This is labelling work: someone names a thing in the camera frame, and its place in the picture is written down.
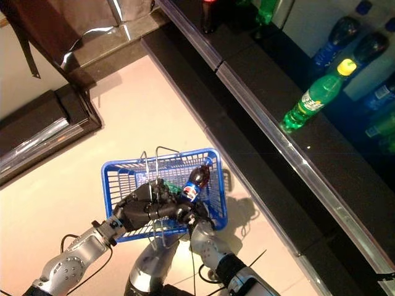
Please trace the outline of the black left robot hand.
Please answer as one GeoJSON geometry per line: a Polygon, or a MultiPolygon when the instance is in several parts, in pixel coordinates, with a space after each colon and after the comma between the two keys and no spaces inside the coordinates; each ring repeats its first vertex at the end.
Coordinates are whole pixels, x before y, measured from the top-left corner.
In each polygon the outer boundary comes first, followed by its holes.
{"type": "Polygon", "coordinates": [[[178,203],[164,183],[144,183],[124,197],[112,214],[126,232],[142,228],[151,220],[177,216],[178,203]]]}

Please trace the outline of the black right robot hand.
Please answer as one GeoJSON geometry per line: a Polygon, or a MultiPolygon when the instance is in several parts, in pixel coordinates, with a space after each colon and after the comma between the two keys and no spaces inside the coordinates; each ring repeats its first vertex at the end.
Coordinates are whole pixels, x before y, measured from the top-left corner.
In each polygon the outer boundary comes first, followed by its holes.
{"type": "Polygon", "coordinates": [[[214,223],[202,202],[179,204],[176,218],[179,223],[186,224],[191,231],[199,222],[207,222],[214,229],[214,223]]]}

